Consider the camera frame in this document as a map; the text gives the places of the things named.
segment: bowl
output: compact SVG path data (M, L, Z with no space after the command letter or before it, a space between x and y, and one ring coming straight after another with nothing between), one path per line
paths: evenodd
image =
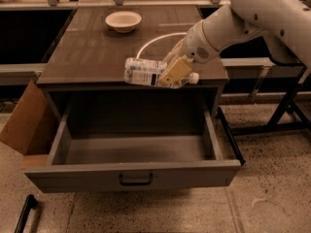
M115 12L106 17L106 23L119 33L129 33L142 20L140 15L134 12Z

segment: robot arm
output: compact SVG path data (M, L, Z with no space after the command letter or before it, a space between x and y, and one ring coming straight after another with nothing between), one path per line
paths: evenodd
M231 45L264 36L275 50L288 48L311 71L311 11L299 0L231 0L193 26L167 54L168 67L159 82L173 84L192 71L192 63L206 63Z

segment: floor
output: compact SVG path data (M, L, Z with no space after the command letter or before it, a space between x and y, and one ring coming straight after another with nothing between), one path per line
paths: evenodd
M309 102L299 106L311 116ZM0 129L13 108L5 104ZM223 109L230 125L253 125L266 123L275 104ZM39 205L24 232L311 232L311 133L237 142L247 163L228 187L69 194L42 193L19 170L21 155L0 143L0 232L14 232L28 194Z

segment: white bottle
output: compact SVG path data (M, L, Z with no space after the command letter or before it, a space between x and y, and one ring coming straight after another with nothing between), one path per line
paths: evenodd
M165 71L167 63L157 60L127 58L125 61L124 80L126 83L168 88L180 88L187 83L198 83L197 73L190 73L179 82L164 86L158 83L160 75Z

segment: drawer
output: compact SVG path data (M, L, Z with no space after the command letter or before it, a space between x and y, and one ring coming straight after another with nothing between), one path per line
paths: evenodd
M77 91L24 173L43 192L227 186L241 164L226 157L198 89Z

